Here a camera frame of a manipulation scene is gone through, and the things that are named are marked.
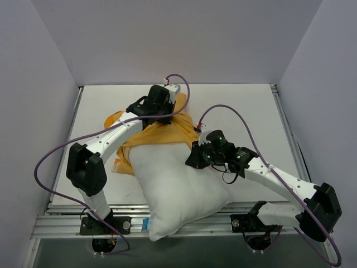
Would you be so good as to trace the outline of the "orange Mickey Mouse pillowcase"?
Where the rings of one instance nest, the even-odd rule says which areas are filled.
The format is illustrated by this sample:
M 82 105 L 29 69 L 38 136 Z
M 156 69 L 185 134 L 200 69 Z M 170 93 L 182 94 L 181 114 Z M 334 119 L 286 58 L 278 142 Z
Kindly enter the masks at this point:
M 129 160 L 129 153 L 135 146 L 184 143 L 188 148 L 192 148 L 192 142 L 198 140 L 199 135 L 194 131 L 191 116 L 183 109 L 186 100 L 187 95 L 184 93 L 179 93 L 176 96 L 174 111 L 177 112 L 180 109 L 181 112 L 173 117 L 169 125 L 155 122 L 119 147 L 112 171 L 120 174 L 134 175 L 134 170 Z

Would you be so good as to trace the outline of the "white pillow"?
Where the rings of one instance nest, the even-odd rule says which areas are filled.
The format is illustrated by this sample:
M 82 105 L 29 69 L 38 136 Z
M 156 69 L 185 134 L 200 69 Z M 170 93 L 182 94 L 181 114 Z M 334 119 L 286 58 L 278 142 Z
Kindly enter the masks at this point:
M 185 224 L 216 213 L 231 202 L 230 194 L 209 168 L 187 166 L 184 143 L 139 145 L 129 162 L 149 207 L 149 239 L 174 235 Z

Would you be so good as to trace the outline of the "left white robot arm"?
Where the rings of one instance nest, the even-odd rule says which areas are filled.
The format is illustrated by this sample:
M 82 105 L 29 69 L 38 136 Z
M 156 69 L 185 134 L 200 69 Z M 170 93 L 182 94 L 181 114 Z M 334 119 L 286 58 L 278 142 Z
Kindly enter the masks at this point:
M 114 121 L 112 130 L 96 135 L 83 145 L 76 142 L 70 147 L 66 177 L 78 188 L 90 215 L 97 215 L 92 226 L 98 233 L 106 234 L 113 226 L 104 194 L 107 183 L 104 164 L 119 147 L 149 125 L 170 124 L 179 92 L 180 86 L 175 84 L 151 86 L 147 96 L 130 104 Z

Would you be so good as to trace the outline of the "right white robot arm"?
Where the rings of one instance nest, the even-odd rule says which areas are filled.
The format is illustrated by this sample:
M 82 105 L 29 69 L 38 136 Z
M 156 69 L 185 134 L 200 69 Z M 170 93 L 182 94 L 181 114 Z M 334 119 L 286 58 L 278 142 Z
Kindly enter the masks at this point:
M 208 166 L 223 174 L 254 181 L 287 199 L 289 205 L 259 201 L 248 213 L 253 230 L 265 226 L 297 228 L 307 237 L 324 242 L 342 215 L 335 189 L 327 184 L 303 181 L 263 161 L 255 151 L 236 147 L 221 130 L 198 130 L 199 138 L 185 164 L 195 169 Z

